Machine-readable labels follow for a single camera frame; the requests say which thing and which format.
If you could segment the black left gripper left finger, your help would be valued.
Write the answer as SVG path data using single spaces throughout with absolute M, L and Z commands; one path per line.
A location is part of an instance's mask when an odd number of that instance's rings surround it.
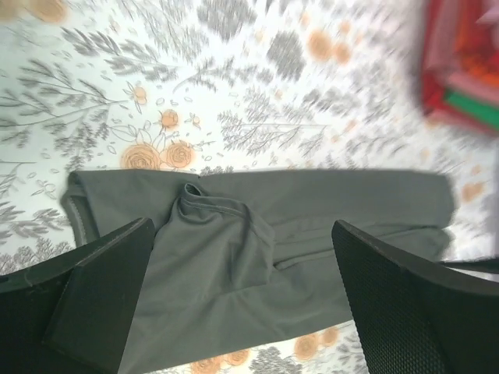
M 141 218 L 3 276 L 1 371 L 116 373 L 154 236 Z

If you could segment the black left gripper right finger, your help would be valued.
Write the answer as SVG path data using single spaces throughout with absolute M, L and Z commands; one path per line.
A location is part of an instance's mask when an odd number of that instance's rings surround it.
M 371 373 L 498 372 L 498 283 L 337 221 L 331 238 Z

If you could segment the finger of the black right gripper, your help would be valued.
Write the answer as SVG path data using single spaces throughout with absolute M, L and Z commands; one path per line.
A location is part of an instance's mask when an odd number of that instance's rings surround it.
M 483 257 L 471 260 L 456 260 L 456 261 L 440 261 L 449 269 L 462 270 L 466 272 L 485 274 L 487 276 L 498 276 L 498 257 Z

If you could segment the dark grey t shirt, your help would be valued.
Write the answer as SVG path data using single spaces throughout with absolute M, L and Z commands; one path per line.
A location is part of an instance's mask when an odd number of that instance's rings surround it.
M 78 245 L 137 218 L 154 223 L 121 373 L 347 322 L 334 223 L 438 261 L 455 209 L 445 176 L 397 170 L 74 171 L 62 205 Z

